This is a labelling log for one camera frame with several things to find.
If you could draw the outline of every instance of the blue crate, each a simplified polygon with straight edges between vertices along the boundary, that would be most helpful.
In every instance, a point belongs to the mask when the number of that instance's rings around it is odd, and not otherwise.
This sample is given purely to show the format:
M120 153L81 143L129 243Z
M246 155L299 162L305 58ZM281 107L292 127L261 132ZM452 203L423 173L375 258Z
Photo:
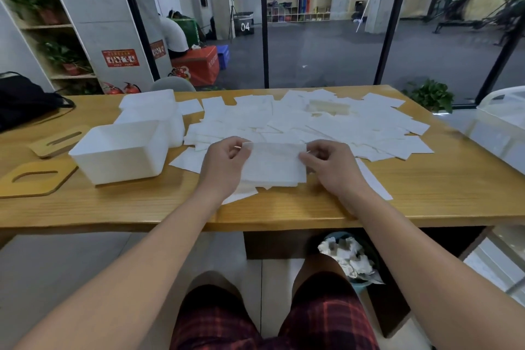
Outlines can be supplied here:
M219 56L219 67L220 69L226 69L229 61L229 49L227 44L217 46L217 54Z

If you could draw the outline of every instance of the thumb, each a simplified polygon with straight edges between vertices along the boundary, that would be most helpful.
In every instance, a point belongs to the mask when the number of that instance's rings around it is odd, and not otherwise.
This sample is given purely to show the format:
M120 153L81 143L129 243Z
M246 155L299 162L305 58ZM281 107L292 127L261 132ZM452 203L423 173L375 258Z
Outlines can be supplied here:
M237 153L237 155L233 157L233 162L237 164L239 167L242 167L244 165L244 162L246 162L246 159L249 158L251 153L252 153L251 149L248 149L247 147L242 147Z
M299 159L306 167L312 168L315 172L321 169L323 162L325 162L309 153L299 153Z

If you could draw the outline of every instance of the plaid shorts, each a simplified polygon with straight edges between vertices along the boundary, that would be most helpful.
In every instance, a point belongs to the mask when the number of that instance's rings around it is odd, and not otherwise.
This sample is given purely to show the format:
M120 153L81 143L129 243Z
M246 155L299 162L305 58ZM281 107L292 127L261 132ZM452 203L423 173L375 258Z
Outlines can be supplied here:
M312 275L299 287L279 336L263 339L242 301L203 285L184 298L170 350L351 349L379 350L363 306L338 274Z

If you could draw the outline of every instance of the bookshelf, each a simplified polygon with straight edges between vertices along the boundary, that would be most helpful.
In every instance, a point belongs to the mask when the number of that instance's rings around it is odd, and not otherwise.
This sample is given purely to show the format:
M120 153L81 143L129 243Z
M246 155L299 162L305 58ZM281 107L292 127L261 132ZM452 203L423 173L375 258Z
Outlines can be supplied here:
M59 5L54 10L55 16L60 23L54 25L46 25L43 17L35 11L22 7L17 12L13 2L10 0L2 1L55 91L64 95L92 94L93 92L103 94L100 83L94 73L82 71L80 75L70 75L61 65L53 64L49 61L43 51L42 44L44 42L56 41L70 48L73 47L82 58L88 61L75 28L69 22L62 1L58 0ZM89 88L90 93L82 93L81 90L83 88Z
M266 8L268 23L330 21L332 0L268 1L271 1Z

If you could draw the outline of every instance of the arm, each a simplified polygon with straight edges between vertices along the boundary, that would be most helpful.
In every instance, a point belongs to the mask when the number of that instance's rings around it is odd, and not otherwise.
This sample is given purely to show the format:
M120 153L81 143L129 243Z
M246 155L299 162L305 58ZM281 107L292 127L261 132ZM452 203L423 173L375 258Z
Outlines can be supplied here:
M56 307L15 348L137 348L204 224L239 184L249 156L246 148L236 148L243 141L230 137L213 144L187 201Z
M300 158L363 224L397 285L439 349L515 350L525 307L431 240L364 180L346 144L309 143Z

